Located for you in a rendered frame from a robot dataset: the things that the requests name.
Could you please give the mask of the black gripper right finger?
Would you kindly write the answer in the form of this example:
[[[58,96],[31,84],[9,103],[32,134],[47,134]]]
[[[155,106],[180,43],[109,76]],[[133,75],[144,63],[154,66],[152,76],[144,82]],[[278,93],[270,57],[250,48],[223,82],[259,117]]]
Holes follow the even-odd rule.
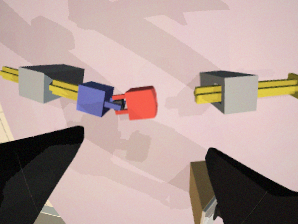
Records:
[[[220,149],[209,148],[205,163],[223,224],[298,224],[298,192],[266,179]]]

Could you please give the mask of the yellow square bar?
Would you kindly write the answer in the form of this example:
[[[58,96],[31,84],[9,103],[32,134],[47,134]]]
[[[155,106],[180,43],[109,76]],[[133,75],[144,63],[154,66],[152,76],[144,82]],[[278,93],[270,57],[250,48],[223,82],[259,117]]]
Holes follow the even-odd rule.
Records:
[[[200,72],[200,77],[201,87],[194,88],[194,101],[212,103],[222,115],[257,111],[257,97],[298,97],[298,75],[294,72],[289,73],[287,80],[258,81],[253,73],[234,71]]]

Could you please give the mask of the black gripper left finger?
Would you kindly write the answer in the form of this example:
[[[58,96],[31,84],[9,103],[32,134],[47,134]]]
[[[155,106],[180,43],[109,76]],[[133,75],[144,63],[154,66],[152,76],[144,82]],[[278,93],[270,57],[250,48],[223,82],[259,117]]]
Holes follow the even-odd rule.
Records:
[[[76,125],[0,143],[0,224],[33,224],[84,141]]]

